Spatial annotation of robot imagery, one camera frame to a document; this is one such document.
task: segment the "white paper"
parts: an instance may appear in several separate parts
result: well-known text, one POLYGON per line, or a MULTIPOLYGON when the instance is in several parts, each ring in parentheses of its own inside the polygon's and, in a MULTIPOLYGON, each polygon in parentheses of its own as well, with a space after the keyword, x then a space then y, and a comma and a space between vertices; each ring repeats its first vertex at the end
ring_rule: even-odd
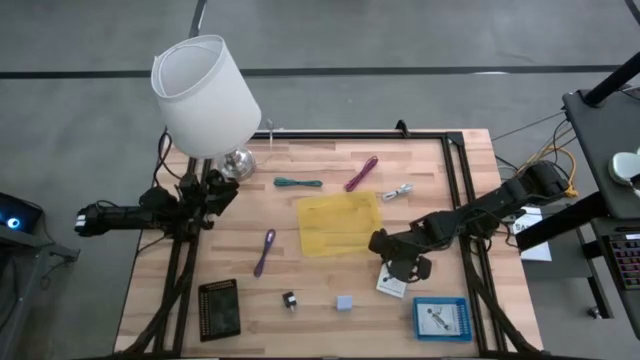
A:
POLYGON ((387 269, 386 264, 382 264, 380 268, 380 276, 378 276, 378 285, 376 289, 382 291, 385 294, 393 295, 395 297, 403 298, 404 291, 407 288, 407 283, 402 282, 396 278, 393 278, 387 269))
POLYGON ((458 306, 455 304, 418 304, 420 335, 460 335, 458 306))
MULTIPOLYGON (((513 235, 525 230, 533 224, 542 220, 542 213, 539 208, 523 206, 522 210, 527 213, 519 217, 511 228, 513 235)), ((520 254, 522 260, 536 260, 536 261, 551 261, 551 251, 549 250, 549 244, 544 242, 538 246, 532 247, 527 251, 523 251, 520 254)))

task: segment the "green cable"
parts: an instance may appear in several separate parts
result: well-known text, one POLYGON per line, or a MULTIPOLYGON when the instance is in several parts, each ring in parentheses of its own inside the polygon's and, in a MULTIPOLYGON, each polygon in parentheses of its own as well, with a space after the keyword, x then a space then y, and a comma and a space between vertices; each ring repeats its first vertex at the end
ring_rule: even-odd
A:
POLYGON ((322 186, 322 181, 320 181, 320 180, 298 181, 298 180, 287 179, 287 178, 283 178, 283 177, 277 177, 277 178, 273 179, 273 185, 275 185, 275 186, 302 185, 302 186, 321 187, 322 186))

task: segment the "blue tray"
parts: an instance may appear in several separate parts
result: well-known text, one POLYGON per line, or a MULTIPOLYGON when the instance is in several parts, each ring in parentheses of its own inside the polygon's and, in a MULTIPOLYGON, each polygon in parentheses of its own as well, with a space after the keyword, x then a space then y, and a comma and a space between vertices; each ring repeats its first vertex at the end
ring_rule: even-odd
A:
POLYGON ((420 341, 458 341, 470 342, 472 340, 471 323, 469 322, 469 311, 467 310, 467 300, 465 298, 453 297, 416 297, 413 298, 413 327, 416 338, 420 341), (418 326, 418 304, 431 305, 455 305, 458 309, 458 320, 460 321, 460 335, 422 335, 418 326))

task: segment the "concrete floor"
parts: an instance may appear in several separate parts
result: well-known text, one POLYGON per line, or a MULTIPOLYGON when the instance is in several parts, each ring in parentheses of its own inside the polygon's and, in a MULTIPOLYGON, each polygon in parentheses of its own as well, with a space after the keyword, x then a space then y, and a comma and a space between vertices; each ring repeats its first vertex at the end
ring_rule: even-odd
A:
MULTIPOLYGON (((195 0, 0 0, 0 72, 149 69, 187 36, 195 0)), ((620 0, 210 1, 202 33, 223 35, 244 68, 619 64, 640 48, 620 0), (587 31, 589 24, 597 31, 587 31)), ((559 111, 568 91, 606 74, 251 78, 278 127, 488 128, 493 135, 559 111)), ((82 249, 41 292, 20 358, 111 351, 138 232, 81 239, 76 211, 97 199, 133 204, 149 186, 162 124, 148 79, 0 80, 0 191, 41 204, 51 235, 82 249)), ((497 141, 519 164, 561 119, 497 141)), ((596 187, 577 143, 577 187, 596 187)), ((633 358, 633 336, 606 269, 614 309, 593 321, 586 281, 530 282, 545 349, 633 358)))

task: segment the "light blue block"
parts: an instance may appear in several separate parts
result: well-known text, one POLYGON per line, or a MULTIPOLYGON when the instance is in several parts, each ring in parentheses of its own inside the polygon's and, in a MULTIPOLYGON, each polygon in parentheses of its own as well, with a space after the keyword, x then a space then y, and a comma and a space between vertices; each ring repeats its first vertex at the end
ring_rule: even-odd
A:
POLYGON ((353 307, 353 298, 351 295, 338 296, 336 308, 338 311, 349 311, 353 307))

